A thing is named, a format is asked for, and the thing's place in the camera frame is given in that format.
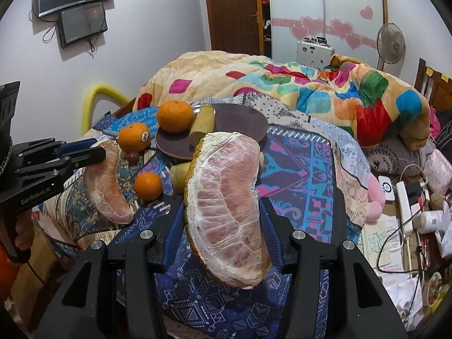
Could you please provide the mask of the person's left hand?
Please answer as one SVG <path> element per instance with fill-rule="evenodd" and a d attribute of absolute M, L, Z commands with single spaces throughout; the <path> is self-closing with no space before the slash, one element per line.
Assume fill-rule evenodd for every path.
<path fill-rule="evenodd" d="M 9 220 L 15 221 L 15 233 L 17 236 L 14 239 L 13 244 L 20 251 L 30 249 L 34 241 L 34 225 L 31 218 L 32 210 L 27 210 L 15 217 L 7 217 L 6 214 L 1 216 L 1 246 L 7 252 L 6 247 L 10 243 L 8 231 L 5 227 L 5 223 Z"/>

